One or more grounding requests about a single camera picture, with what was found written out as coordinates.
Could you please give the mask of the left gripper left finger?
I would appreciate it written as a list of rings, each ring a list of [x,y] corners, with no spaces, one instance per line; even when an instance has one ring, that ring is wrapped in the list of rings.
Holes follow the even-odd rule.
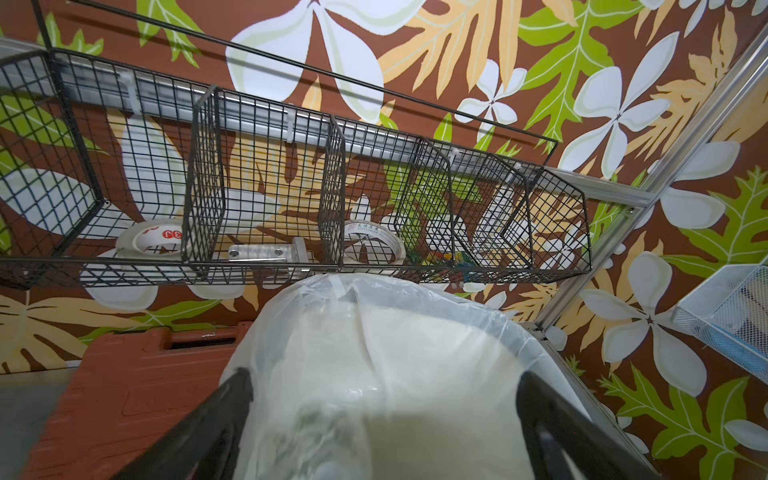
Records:
[[[162,438],[114,475],[116,479],[231,479],[253,400],[239,368]]]

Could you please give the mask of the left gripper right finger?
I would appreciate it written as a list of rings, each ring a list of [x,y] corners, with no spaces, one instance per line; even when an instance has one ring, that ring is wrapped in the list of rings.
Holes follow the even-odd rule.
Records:
[[[536,479],[658,479],[532,371],[518,384],[516,410]]]

